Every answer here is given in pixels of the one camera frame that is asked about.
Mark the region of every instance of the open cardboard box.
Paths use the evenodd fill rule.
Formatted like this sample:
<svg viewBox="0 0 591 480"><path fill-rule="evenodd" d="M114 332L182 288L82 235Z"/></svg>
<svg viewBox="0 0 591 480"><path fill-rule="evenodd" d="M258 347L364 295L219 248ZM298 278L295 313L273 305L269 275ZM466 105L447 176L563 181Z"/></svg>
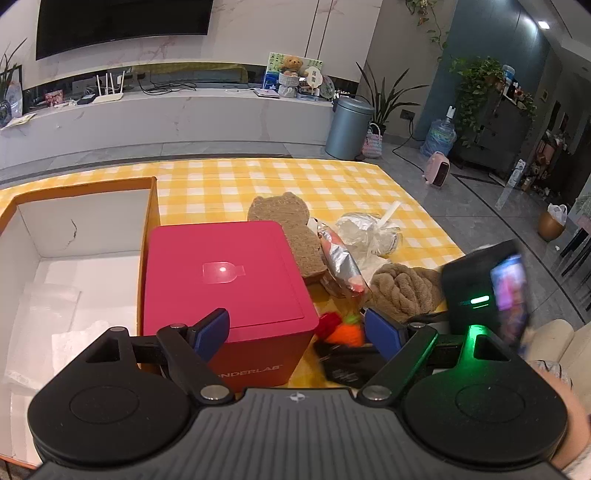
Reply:
<svg viewBox="0 0 591 480"><path fill-rule="evenodd" d="M40 464L27 408L38 380L54 375L52 333L106 321L141 334L148 235L159 224L153 177L24 193L1 213L0 458Z"/></svg>

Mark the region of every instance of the wall outlet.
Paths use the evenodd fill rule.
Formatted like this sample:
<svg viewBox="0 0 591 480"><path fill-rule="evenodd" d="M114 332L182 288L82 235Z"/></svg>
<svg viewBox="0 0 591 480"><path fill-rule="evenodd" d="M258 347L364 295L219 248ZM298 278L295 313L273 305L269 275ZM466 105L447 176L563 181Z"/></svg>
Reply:
<svg viewBox="0 0 591 480"><path fill-rule="evenodd" d="M402 109L402 111L400 112L400 118L402 120L414 120L414 112L411 112L410 110L405 110L404 108Z"/></svg>

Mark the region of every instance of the gray trash can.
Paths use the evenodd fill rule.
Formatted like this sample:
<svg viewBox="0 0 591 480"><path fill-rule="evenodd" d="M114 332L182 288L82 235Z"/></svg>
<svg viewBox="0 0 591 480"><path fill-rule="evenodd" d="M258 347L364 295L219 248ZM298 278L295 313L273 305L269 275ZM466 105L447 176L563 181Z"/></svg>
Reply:
<svg viewBox="0 0 591 480"><path fill-rule="evenodd" d="M339 98L326 147L339 160L354 160L361 152L374 107L349 97Z"/></svg>

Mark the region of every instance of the phone screen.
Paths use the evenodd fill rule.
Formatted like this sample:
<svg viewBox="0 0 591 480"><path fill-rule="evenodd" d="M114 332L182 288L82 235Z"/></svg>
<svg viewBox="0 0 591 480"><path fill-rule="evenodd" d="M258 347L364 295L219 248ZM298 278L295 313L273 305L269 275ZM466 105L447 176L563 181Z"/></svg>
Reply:
<svg viewBox="0 0 591 480"><path fill-rule="evenodd" d="M501 324L498 335L504 342L514 345L521 339L528 319L527 283L521 255L508 257L493 268L491 280Z"/></svg>

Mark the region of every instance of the pink space heater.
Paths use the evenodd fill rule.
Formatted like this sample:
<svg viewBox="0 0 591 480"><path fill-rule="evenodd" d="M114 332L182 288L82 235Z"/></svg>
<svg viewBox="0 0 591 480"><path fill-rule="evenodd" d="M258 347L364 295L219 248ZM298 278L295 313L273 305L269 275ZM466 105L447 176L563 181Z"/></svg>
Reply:
<svg viewBox="0 0 591 480"><path fill-rule="evenodd" d="M435 152L427 162L423 178L429 185L441 187L449 172L449 160L441 152Z"/></svg>

